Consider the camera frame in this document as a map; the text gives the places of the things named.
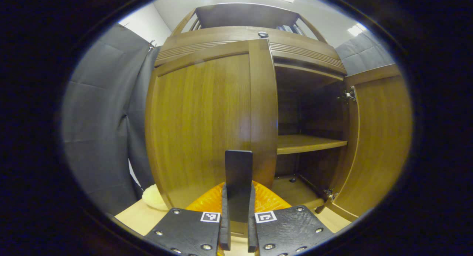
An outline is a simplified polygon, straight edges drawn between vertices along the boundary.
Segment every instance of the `door hinge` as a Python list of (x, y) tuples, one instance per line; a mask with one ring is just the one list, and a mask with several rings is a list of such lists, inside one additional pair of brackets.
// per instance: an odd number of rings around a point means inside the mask
[(342, 100), (346, 104), (348, 104), (349, 100), (352, 100), (356, 103), (356, 95), (355, 95), (355, 88), (353, 86), (350, 87), (350, 91), (343, 90), (343, 93), (341, 96), (337, 97), (337, 100)]
[(333, 200), (335, 200), (338, 195), (338, 192), (333, 193), (333, 189), (324, 189), (324, 193), (327, 194), (327, 197), (330, 202), (333, 202)]

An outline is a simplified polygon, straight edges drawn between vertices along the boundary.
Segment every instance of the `cabinet door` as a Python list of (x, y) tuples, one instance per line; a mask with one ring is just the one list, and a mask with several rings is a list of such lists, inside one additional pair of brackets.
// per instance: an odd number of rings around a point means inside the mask
[(225, 150), (253, 151), (253, 180), (271, 187), (277, 90), (267, 39), (203, 49), (156, 68), (146, 103), (146, 147), (169, 207), (185, 208), (225, 181)]
[(411, 146), (412, 108), (396, 65), (345, 78), (357, 101), (349, 101), (348, 145), (331, 183), (329, 207), (350, 221), (375, 207), (395, 184)]

